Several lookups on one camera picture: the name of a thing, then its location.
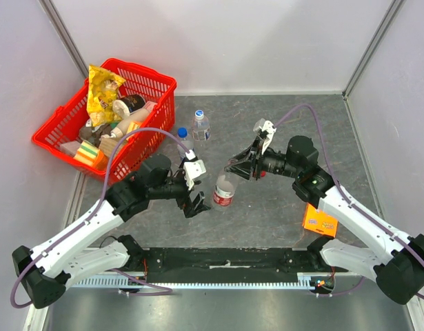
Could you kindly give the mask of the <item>blue label pepsi bottle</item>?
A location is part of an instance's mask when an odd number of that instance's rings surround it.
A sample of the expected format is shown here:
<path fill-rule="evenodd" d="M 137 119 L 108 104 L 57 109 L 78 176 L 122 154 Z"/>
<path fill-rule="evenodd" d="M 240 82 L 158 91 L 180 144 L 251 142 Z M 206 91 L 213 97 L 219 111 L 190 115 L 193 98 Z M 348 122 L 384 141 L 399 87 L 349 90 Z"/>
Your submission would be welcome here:
<path fill-rule="evenodd" d="M 194 150 L 194 139 L 189 133 L 186 138 L 180 138 L 178 136 L 178 139 L 188 150 Z M 182 161 L 185 158 L 185 150 L 180 145 L 177 146 L 177 149 L 179 151 L 180 160 Z"/>

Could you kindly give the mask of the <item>red label clear bottle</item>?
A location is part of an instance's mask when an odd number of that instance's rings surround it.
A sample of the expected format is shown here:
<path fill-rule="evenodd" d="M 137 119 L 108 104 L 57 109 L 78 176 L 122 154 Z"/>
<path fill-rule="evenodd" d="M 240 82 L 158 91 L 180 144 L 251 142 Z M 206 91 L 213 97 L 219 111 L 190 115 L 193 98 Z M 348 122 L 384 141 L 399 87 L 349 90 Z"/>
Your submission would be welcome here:
<path fill-rule="evenodd" d="M 239 182 L 240 177 L 237 175 L 225 170 L 220 171 L 212 195 L 213 202 L 223 208 L 230 206 Z"/>

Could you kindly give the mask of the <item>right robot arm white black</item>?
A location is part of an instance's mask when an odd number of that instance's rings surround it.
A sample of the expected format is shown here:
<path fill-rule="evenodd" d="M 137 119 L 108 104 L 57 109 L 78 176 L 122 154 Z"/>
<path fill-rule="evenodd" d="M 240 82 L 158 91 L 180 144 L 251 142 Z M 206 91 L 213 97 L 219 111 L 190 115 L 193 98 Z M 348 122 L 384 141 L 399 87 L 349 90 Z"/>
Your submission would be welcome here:
<path fill-rule="evenodd" d="M 424 287 L 424 235 L 413 237 L 382 220 L 352 197 L 318 165 L 319 152 L 309 137 L 295 136 L 284 153 L 256 137 L 252 145 L 225 167 L 243 179 L 259 179 L 262 172 L 293 179 L 292 189 L 302 201 L 343 224 L 365 248 L 338 239 L 318 239 L 307 253 L 308 266 L 317 272 L 340 267 L 374 281 L 395 303 L 405 305 Z"/>

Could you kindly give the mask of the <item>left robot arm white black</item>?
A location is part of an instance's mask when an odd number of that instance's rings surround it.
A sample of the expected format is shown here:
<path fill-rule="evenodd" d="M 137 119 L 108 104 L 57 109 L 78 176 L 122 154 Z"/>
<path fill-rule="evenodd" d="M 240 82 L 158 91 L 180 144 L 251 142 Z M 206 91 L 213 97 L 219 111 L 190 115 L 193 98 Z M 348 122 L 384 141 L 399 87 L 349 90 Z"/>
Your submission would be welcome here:
<path fill-rule="evenodd" d="M 34 248 L 24 245 L 12 252 L 17 280 L 37 309 L 57 301 L 70 287 L 103 271 L 133 271 L 143 262 L 143 251 L 130 235 L 92 252 L 84 250 L 96 239 L 148 209 L 152 200 L 174 199 L 185 217 L 207 210 L 205 195 L 190 197 L 206 173 L 202 160 L 189 152 L 179 169 L 162 154 L 145 160 L 124 179 L 104 188 L 101 198 L 79 219 Z"/>

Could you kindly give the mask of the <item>blue bottle cap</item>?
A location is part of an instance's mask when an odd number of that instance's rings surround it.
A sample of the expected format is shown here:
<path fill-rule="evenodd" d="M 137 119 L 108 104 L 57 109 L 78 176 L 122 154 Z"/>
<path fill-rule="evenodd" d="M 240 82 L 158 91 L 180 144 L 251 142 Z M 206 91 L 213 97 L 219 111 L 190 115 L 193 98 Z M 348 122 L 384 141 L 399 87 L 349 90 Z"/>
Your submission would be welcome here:
<path fill-rule="evenodd" d="M 186 128 L 182 127 L 178 129 L 177 134 L 180 138 L 186 138 L 188 135 L 188 131 Z"/>

